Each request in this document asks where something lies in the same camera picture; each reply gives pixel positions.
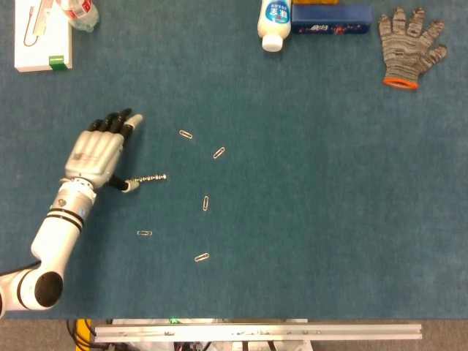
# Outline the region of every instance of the bottle cap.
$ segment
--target bottle cap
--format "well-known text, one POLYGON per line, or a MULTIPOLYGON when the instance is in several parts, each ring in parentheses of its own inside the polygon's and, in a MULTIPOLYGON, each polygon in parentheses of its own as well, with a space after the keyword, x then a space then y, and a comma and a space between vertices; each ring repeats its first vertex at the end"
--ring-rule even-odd
POLYGON ((263 50, 275 53, 283 47, 283 38, 278 34, 266 34, 262 40, 263 50))

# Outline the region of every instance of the white robot arm segment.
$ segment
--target white robot arm segment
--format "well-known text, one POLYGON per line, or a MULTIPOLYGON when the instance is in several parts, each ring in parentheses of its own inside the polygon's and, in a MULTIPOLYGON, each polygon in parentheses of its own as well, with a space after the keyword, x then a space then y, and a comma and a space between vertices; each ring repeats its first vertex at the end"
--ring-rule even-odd
POLYGON ((65 167, 67 178, 31 245, 40 266, 0 275, 0 318, 5 311, 54 306, 63 291, 65 266, 96 199, 94 190, 104 184, 122 192, 138 187, 113 175, 125 140, 143 120, 136 115, 125 121, 130 113, 111 113, 78 138, 65 167))

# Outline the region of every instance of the product label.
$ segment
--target product label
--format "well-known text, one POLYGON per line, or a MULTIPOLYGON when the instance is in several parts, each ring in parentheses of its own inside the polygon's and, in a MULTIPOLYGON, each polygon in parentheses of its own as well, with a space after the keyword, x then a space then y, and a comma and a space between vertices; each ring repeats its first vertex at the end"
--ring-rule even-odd
POLYGON ((369 30, 369 24, 331 23, 331 24, 300 24, 293 25, 292 31, 299 34, 364 34, 369 30))
POLYGON ((49 56, 49 66, 54 71, 64 71, 64 70, 68 69, 68 67, 64 63, 64 56, 63 55, 61 55, 61 56, 49 56))
POLYGON ((273 1, 266 7, 267 19, 276 23, 288 23, 290 20, 290 9, 284 1, 273 1))
POLYGON ((83 0, 83 3, 80 7, 73 10, 64 10, 64 14, 67 15, 68 18, 75 20, 86 15, 91 9, 92 5, 93 0, 83 0))

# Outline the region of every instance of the black joint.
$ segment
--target black joint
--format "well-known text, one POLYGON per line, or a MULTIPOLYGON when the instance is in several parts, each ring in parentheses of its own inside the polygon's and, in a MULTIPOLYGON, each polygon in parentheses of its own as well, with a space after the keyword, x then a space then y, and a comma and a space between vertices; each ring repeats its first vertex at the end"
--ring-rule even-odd
POLYGON ((110 126, 112 125, 112 122, 114 119, 118 118, 118 113, 117 112, 112 112, 109 113, 105 118, 104 121, 102 121, 101 126, 99 127, 100 132, 105 132, 106 130, 109 130, 110 126))
POLYGON ((120 134, 124 136, 124 142, 128 140, 129 136, 132 135, 133 127, 130 124, 124 124, 120 134))
POLYGON ((117 119, 112 123, 112 125, 109 128, 109 132, 111 133, 118 133, 120 132, 120 129, 125 123, 125 118, 121 115, 118 115, 117 119))
POLYGON ((52 307, 64 290, 64 280, 56 272, 47 272, 39 277, 34 288, 34 297, 42 307, 52 307))
POLYGON ((91 126, 89 126, 88 131, 94 132, 101 126, 101 123, 102 123, 102 119, 97 119, 96 121, 91 123, 91 126))
POLYGON ((128 116, 130 116, 130 113, 132 113, 132 109, 131 108, 126 108, 126 109, 120 111, 118 113, 118 115, 121 116, 121 117, 127 118, 128 116))
POLYGON ((129 187, 129 184, 125 180, 120 179, 119 177, 117 177, 117 176, 115 176, 113 174, 110 177, 107 184, 109 186, 117 189, 117 190, 120 190, 121 192, 124 191, 124 190, 127 190, 128 187, 129 187))

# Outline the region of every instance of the metal frame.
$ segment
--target metal frame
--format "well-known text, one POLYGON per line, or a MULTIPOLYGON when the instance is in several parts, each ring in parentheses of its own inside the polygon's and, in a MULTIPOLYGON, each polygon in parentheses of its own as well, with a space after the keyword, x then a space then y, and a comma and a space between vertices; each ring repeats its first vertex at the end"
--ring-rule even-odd
POLYGON ((100 325, 96 342, 141 341, 330 341, 421 340, 421 324, 315 325, 279 324, 157 324, 100 325))

